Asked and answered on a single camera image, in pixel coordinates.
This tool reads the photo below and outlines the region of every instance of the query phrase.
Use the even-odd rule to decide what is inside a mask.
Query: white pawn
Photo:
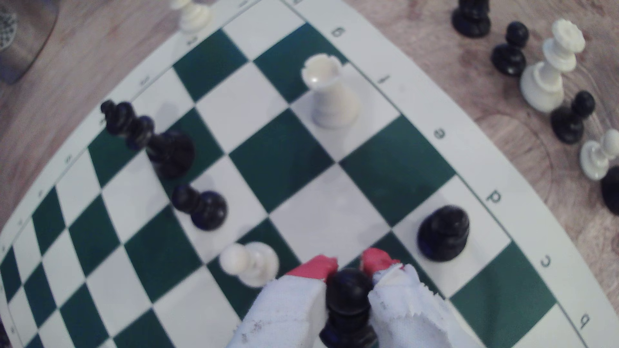
[[[576,55],[584,50],[582,32],[572,22],[560,19],[552,25],[554,38],[543,43],[543,62],[528,66],[520,78],[520,91],[530,106],[541,112],[558,108],[565,97],[562,72],[576,68]]]
[[[581,168],[591,180],[601,180],[608,173],[609,162],[619,156],[619,131],[609,129],[600,142],[587,141],[581,149]]]
[[[193,0],[171,0],[170,7],[181,11],[179,27],[186,34],[193,34],[206,27],[210,21],[210,8]]]
[[[336,57],[324,53],[310,57],[301,76],[314,92],[312,119],[318,126],[339,128],[357,118],[359,98],[342,83],[342,63]]]
[[[273,248],[259,241],[246,245],[234,243],[219,255],[219,265],[245,285],[263,287],[277,276],[279,258]]]

